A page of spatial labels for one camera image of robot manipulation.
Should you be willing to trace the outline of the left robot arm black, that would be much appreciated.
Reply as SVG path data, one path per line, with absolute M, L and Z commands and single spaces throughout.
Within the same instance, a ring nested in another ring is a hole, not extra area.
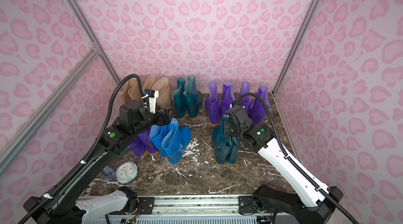
M 23 205 L 27 211 L 20 223 L 32 218 L 38 224 L 81 224 L 89 214 L 81 210 L 76 202 L 98 174 L 123 153 L 138 135 L 153 125 L 168 125 L 175 108 L 148 112 L 142 101 L 130 100 L 119 108 L 111 126 L 102 129 L 94 145 L 77 165 L 54 187 L 40 197 L 30 197 Z

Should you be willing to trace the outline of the purple boot shaft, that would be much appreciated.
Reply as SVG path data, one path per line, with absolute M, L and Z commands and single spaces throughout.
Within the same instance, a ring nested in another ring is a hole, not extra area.
M 222 98 L 219 107 L 220 119 L 226 113 L 226 111 L 231 108 L 233 101 L 235 101 L 233 84 L 231 82 L 225 82 L 223 85 Z

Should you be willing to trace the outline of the beige boot pair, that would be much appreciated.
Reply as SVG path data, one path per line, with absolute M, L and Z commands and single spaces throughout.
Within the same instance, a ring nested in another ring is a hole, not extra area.
M 139 82 L 137 81 L 137 79 L 131 78 L 128 81 L 128 83 L 130 85 L 130 88 L 128 91 L 129 97 L 132 100 L 142 100 L 144 93 L 143 93 L 142 89 L 140 88 Z
M 129 95 L 130 88 L 131 88 L 130 82 L 127 81 L 123 85 L 122 90 L 117 93 L 116 98 L 119 100 L 121 105 L 124 105 L 126 102 L 131 100 Z

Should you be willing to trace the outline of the blue boot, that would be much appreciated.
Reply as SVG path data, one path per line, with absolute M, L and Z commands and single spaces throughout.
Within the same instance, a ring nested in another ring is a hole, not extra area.
M 167 158 L 168 155 L 162 148 L 162 141 L 167 135 L 168 132 L 168 126 L 158 126 L 158 125 L 153 125 L 150 129 L 149 133 L 149 138 L 153 145 L 158 149 L 159 154 L 162 158 Z
M 177 165 L 190 144 L 191 131 L 187 126 L 179 128 L 179 123 L 175 118 L 172 118 L 167 130 L 161 143 L 162 149 L 167 154 L 169 162 Z

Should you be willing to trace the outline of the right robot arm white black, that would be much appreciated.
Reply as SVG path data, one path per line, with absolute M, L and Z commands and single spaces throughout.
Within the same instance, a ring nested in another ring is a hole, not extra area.
M 265 123 L 253 124 L 240 105 L 226 111 L 225 137 L 234 137 L 247 148 L 267 160 L 291 185 L 295 193 L 275 190 L 267 185 L 260 186 L 256 196 L 267 208 L 285 212 L 300 224 L 326 224 L 343 193 L 336 186 L 329 187 L 315 178 L 278 141 L 274 131 Z

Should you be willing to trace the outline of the beige boot with paper stuffing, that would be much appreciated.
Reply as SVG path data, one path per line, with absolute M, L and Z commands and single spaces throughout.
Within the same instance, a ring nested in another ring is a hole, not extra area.
M 157 105 L 162 109 L 174 108 L 169 79 L 167 77 L 160 78 L 155 84 L 153 84 L 151 89 L 158 91 L 158 98 L 156 100 Z

